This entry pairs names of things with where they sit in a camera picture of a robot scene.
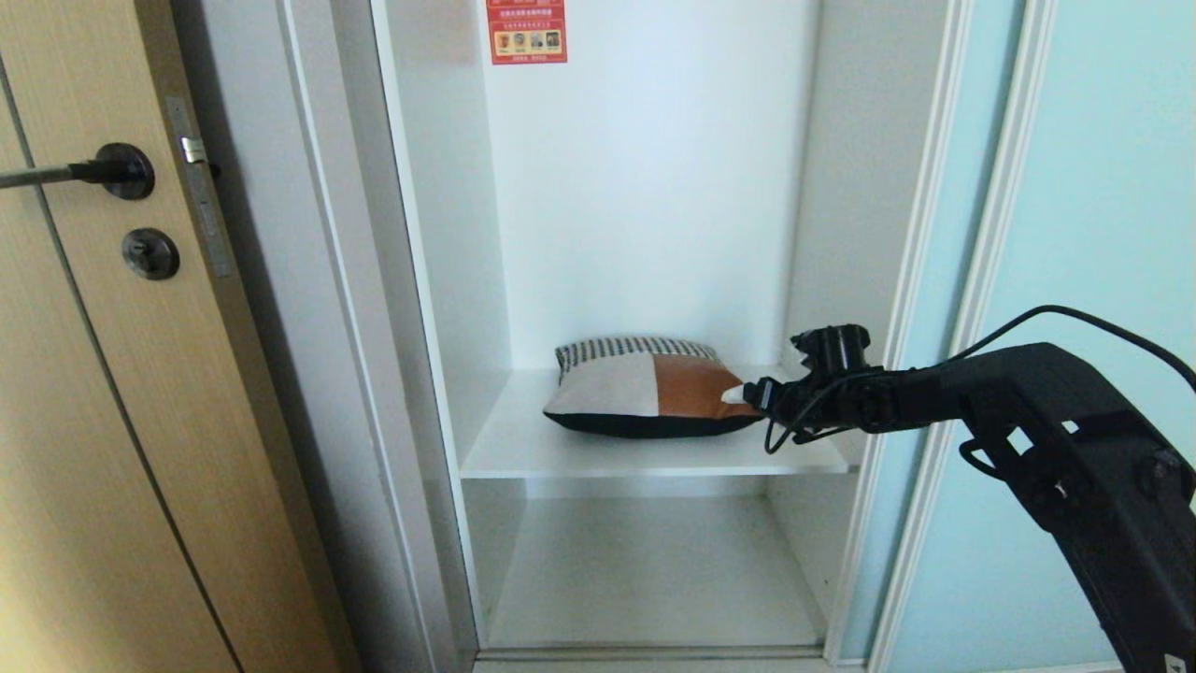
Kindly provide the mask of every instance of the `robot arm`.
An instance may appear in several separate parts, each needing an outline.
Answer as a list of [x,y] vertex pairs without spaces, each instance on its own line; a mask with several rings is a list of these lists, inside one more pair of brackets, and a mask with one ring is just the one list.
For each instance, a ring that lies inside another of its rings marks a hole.
[[[1196,475],[1092,366],[1035,344],[885,372],[865,362],[859,325],[793,343],[811,374],[748,384],[744,402],[799,445],[963,421],[974,439],[960,454],[1054,536],[1125,671],[1196,673]],[[1033,443],[1024,453],[1008,441],[1019,428]]]

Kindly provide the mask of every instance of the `pillow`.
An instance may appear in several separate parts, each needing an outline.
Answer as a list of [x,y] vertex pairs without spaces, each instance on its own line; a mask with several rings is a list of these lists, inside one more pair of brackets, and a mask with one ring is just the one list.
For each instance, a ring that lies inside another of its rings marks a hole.
[[743,384],[714,349],[657,336],[588,339],[556,349],[560,386],[544,416],[612,438],[701,438],[762,418],[722,393]]

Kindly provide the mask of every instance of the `cabinet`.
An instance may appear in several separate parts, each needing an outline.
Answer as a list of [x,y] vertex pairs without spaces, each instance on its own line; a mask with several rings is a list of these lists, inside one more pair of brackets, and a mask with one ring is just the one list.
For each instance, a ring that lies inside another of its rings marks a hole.
[[420,296],[398,317],[483,650],[817,653],[846,622],[873,440],[768,457],[763,424],[616,441],[541,415],[553,349],[587,336],[695,339],[744,379],[800,377],[788,335],[829,323],[901,353],[946,5],[698,5],[575,0],[568,63],[492,66],[484,2],[374,2]]

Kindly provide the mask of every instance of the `door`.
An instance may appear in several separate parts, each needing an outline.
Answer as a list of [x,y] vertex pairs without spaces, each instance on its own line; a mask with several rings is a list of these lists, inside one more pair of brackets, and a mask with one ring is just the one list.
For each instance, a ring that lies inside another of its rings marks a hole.
[[[0,1],[0,170],[154,173],[0,191],[0,669],[355,669],[169,4]],[[145,227],[175,275],[126,263]]]

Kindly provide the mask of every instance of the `door handle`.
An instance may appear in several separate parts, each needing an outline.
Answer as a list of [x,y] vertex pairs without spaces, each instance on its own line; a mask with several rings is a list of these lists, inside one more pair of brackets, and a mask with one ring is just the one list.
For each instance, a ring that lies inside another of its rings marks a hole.
[[0,172],[0,189],[71,179],[103,184],[114,196],[134,201],[153,191],[153,164],[133,145],[110,142],[84,163]]

